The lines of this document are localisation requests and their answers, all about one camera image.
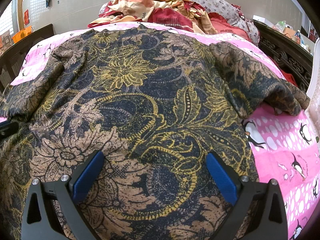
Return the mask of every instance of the fabric fold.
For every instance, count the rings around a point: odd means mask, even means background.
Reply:
[[[34,80],[7,85],[0,98],[0,116],[27,122],[63,70],[62,62],[55,59]]]
[[[248,118],[263,101],[293,116],[308,107],[310,99],[303,91],[233,44],[211,44],[210,50],[240,118]]]

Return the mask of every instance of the floral fabric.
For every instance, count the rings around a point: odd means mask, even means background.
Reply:
[[[119,21],[162,22],[195,33],[218,33],[205,9],[190,0],[113,0],[88,27]]]
[[[251,22],[245,22],[239,17],[239,13],[230,3],[225,0],[193,0],[202,5],[208,13],[216,12],[223,16],[227,22],[232,25],[243,29],[252,39],[253,44],[256,46],[259,43],[260,35],[256,26]],[[107,4],[104,4],[100,11],[103,11]]]
[[[205,156],[215,150],[256,180],[239,117],[263,100],[293,115],[308,105],[303,92],[228,42],[207,46],[143,25],[73,37],[0,101],[0,115],[20,127],[0,141],[3,227],[20,238],[33,178],[71,174],[100,149],[105,164],[80,209],[102,239],[206,239],[230,206]]]

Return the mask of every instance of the blue gripper pad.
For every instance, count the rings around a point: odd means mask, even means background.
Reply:
[[[78,204],[85,200],[92,184],[103,167],[103,163],[104,155],[99,151],[81,173],[79,179],[73,186],[72,200],[74,204]]]
[[[211,153],[207,155],[206,162],[207,169],[217,184],[222,196],[227,202],[234,206],[238,199],[236,185]]]

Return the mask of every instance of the cardboard box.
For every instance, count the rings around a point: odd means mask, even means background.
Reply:
[[[289,29],[289,28],[287,28],[287,27],[285,27],[284,30],[283,30],[283,34],[284,34],[286,37],[288,37],[289,39],[291,39],[291,37],[292,37],[293,35],[295,35],[295,33],[296,33],[295,30]]]

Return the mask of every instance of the orange basket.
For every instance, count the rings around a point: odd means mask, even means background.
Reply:
[[[28,36],[29,34],[31,34],[33,32],[33,28],[32,26],[29,26],[25,29],[22,29],[21,31],[19,31],[17,34],[15,34],[12,39],[14,43],[17,43],[18,41],[22,40],[24,37]]]

